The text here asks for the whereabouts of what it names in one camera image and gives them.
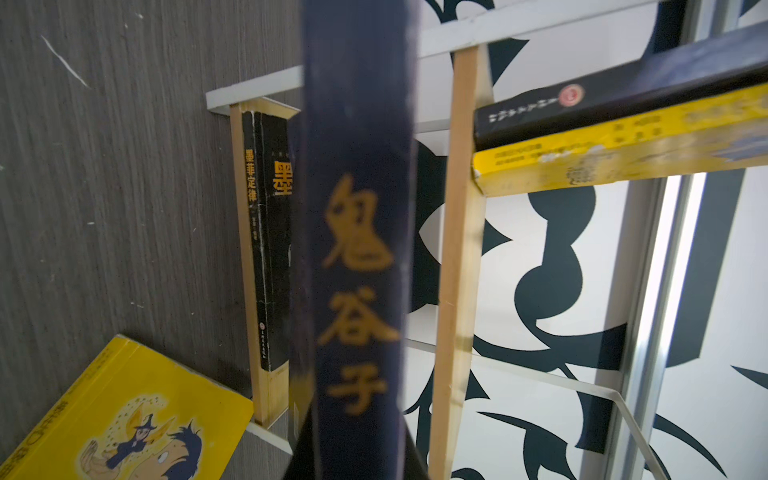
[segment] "cartoon witch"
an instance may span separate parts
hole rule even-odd
[[[152,414],[149,414],[142,425],[141,405],[139,405],[125,426],[126,433],[131,436],[131,439],[118,444],[116,449],[104,450],[101,457],[96,456],[98,442],[91,440],[80,457],[83,472],[92,480],[114,480],[120,475],[121,463],[132,453],[144,451],[144,447],[162,437],[173,420],[168,420],[158,428],[152,426]]]

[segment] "yellow wing illustration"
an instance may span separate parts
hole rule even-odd
[[[128,421],[125,424],[125,434],[127,438],[132,439],[134,437],[134,433],[136,433],[136,428],[141,425],[141,419],[143,418],[141,416],[141,407],[144,406],[143,403],[140,403],[138,407],[134,410],[134,412],[131,414],[130,417],[128,417]]]
[[[147,445],[152,445],[152,444],[155,442],[155,440],[161,439],[161,438],[163,437],[163,435],[165,434],[165,432],[167,432],[167,431],[168,431],[168,429],[170,428],[170,424],[171,424],[171,423],[172,423],[172,422],[173,422],[175,419],[176,419],[176,418],[175,418],[175,417],[173,417],[172,419],[170,419],[170,420],[168,420],[167,422],[165,422],[165,423],[163,424],[163,426],[161,426],[161,427],[158,427],[158,428],[157,428],[157,429],[155,429],[155,430],[154,430],[154,431],[153,431],[151,434],[149,434],[149,436],[148,436],[148,437],[147,437],[147,439],[145,440],[145,442],[147,443]]]

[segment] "chinese character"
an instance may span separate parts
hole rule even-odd
[[[291,195],[293,192],[293,170],[290,162],[275,161],[275,177],[272,184],[277,195]]]
[[[320,345],[326,345],[334,336],[344,345],[366,345],[371,336],[382,342],[394,342],[400,339],[400,332],[384,323],[376,312],[366,305],[372,302],[376,294],[369,286],[361,286],[355,292],[336,292],[328,306],[336,314],[325,332],[318,338]]]
[[[336,245],[323,260],[325,268],[339,255],[347,268],[359,272],[384,270],[392,265],[392,254],[373,231],[377,200],[371,190],[353,193],[352,175],[344,174],[339,180],[326,208],[326,222]]]
[[[386,393],[386,382],[379,378],[379,369],[370,362],[342,367],[341,377],[345,383],[331,385],[327,392],[336,398],[357,395],[357,402],[344,407],[347,415],[364,413],[371,405],[374,393]]]

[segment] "witch hat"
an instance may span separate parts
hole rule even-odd
[[[157,427],[152,426],[152,414],[150,413],[149,416],[147,417],[147,422],[144,423],[143,425],[139,425],[138,427],[136,427],[136,430],[139,430],[139,429],[155,430],[156,428]]]

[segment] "gray wood grain surface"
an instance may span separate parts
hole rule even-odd
[[[0,4],[0,457],[116,333],[250,394],[228,119],[204,92],[298,65],[299,23],[298,0]],[[287,460],[246,434],[224,478]]]

